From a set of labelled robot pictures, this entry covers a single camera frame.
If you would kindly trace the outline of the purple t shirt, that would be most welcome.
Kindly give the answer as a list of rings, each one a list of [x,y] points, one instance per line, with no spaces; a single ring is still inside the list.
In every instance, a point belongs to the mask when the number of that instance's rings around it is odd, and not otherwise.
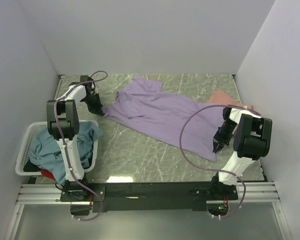
[[[223,108],[163,92],[162,87],[162,82],[137,76],[104,108],[107,109],[105,117],[215,162],[213,138],[224,122]]]

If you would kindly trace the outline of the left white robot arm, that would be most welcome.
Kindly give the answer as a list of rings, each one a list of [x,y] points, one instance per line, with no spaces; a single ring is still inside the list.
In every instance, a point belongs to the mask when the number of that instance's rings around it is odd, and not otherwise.
[[[91,113],[104,115],[100,96],[93,80],[70,85],[61,97],[46,103],[46,113],[47,130],[61,150],[65,167],[65,182],[77,182],[79,185],[83,185],[86,172],[90,172],[95,167],[98,140],[93,141],[91,165],[84,169],[77,146],[81,123],[76,105],[79,102],[85,102]]]

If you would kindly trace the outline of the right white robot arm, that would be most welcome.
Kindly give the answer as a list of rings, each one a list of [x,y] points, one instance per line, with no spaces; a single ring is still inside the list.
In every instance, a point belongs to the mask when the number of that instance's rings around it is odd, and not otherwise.
[[[213,152],[217,153],[233,140],[233,154],[214,177],[215,188],[220,192],[233,192],[238,176],[249,165],[268,155],[271,145],[273,121],[249,110],[228,105],[223,109],[223,124],[213,137]]]

